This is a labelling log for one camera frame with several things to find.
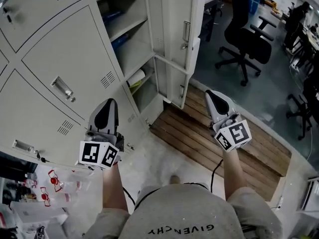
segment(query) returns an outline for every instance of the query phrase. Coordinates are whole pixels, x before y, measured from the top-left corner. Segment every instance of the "chair armrest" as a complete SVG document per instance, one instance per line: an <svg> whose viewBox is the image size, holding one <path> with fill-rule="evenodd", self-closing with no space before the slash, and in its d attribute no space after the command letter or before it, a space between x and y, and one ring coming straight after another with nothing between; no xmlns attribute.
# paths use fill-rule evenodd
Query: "chair armrest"
<svg viewBox="0 0 319 239"><path fill-rule="evenodd" d="M258 35L258 36L262 35L263 37L265 37L266 39L268 39L270 41L274 40L274 38L271 35L267 34L265 31L261 30L260 28L254 26L254 25L250 25L250 28L252 30L254 30L255 34Z"/></svg>
<svg viewBox="0 0 319 239"><path fill-rule="evenodd" d="M259 16L259 18L263 21L259 28L260 29L264 29L264 27L269 24L270 26L273 26L274 28L276 28L277 26L275 24L273 24L271 21L267 20L266 18L262 17L262 16Z"/></svg>

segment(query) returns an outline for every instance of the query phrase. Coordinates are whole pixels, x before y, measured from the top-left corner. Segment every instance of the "gray floor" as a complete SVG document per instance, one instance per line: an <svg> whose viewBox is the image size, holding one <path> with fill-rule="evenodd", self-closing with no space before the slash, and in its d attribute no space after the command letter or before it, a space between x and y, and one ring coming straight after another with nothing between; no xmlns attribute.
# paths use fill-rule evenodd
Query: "gray floor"
<svg viewBox="0 0 319 239"><path fill-rule="evenodd" d="M286 118L288 110L296 109L292 102L287 101L287 96L294 94L297 97L301 91L296 84L296 78L290 72L289 57L282 48L286 34L283 25L279 24L277 28L269 25L265 27L264 30L275 38L271 42L271 58L265 65L252 60L262 70L262 73L257 78L255 70L247 67L249 83L246 87L242 87L240 81L243 80L243 74L237 64L225 65L218 70L214 66L215 63L223 59L232 58L226 52L219 54L220 46L238 52L236 47L228 44L224 37L224 30L232 19L231 4L225 3L222 11L222 17L216 16L215 22L219 25L214 25L211 41L205 42L204 39L201 41L193 78L228 95L238 105L271 127L307 158L311 151L311 132L306 132L306 137L299 141L298 135L302 133L300 118ZM270 14L269 7L259 6L256 14L250 16L246 28L249 28L250 24L259 26L261 20L258 16L260 15L275 24L279 23L279 20ZM309 162L316 170L319 170L319 129L314 121L312 135L313 147Z"/></svg>

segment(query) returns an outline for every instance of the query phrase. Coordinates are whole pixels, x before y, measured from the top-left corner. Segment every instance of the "open locker door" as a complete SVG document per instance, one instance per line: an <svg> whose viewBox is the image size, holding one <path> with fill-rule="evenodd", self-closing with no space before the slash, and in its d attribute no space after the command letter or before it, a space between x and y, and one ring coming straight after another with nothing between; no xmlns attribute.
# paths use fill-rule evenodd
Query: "open locker door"
<svg viewBox="0 0 319 239"><path fill-rule="evenodd" d="M193 70L189 72L182 71L180 67L177 67L159 55L155 56L159 93L162 94L167 101L172 102L181 109L184 108L188 82L193 75L196 65L199 44L200 39L196 38L190 59L190 66Z"/></svg>
<svg viewBox="0 0 319 239"><path fill-rule="evenodd" d="M196 65L204 1L147 0L159 92L181 109Z"/></svg>

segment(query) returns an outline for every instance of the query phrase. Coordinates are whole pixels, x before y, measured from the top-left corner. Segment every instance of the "shoe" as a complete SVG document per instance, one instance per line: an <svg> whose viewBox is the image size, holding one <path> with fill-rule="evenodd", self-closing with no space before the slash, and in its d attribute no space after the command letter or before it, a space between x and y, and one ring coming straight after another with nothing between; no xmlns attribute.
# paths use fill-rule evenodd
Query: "shoe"
<svg viewBox="0 0 319 239"><path fill-rule="evenodd" d="M169 179L169 184L180 184L180 178L177 175L172 175Z"/></svg>
<svg viewBox="0 0 319 239"><path fill-rule="evenodd" d="M286 48L286 51L287 51L290 55L293 55L293 52L291 51L291 49Z"/></svg>

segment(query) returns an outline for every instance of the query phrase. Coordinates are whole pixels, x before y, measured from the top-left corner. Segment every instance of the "locker door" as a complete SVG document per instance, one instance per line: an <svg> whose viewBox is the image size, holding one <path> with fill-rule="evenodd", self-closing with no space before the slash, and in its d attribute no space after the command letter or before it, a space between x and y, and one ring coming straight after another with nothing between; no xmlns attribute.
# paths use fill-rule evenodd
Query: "locker door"
<svg viewBox="0 0 319 239"><path fill-rule="evenodd" d="M196 66L199 45L200 39L197 37L194 41L189 71L187 72L171 61L167 61L161 56L156 55L159 93L181 109L184 107L189 79Z"/></svg>
<svg viewBox="0 0 319 239"><path fill-rule="evenodd" d="M154 51L187 72L193 72L192 53L200 34L204 1L148 0Z"/></svg>
<svg viewBox="0 0 319 239"><path fill-rule="evenodd" d="M0 128L0 148L30 157L35 157L33 151L37 150L50 162L68 166L78 159L85 133L16 70L0 91Z"/></svg>
<svg viewBox="0 0 319 239"><path fill-rule="evenodd" d="M8 0L4 8L7 15L1 15L0 29L17 51L39 28L58 13L79 0Z"/></svg>
<svg viewBox="0 0 319 239"><path fill-rule="evenodd" d="M23 62L85 120L111 97L120 82L88 6L52 29Z"/></svg>

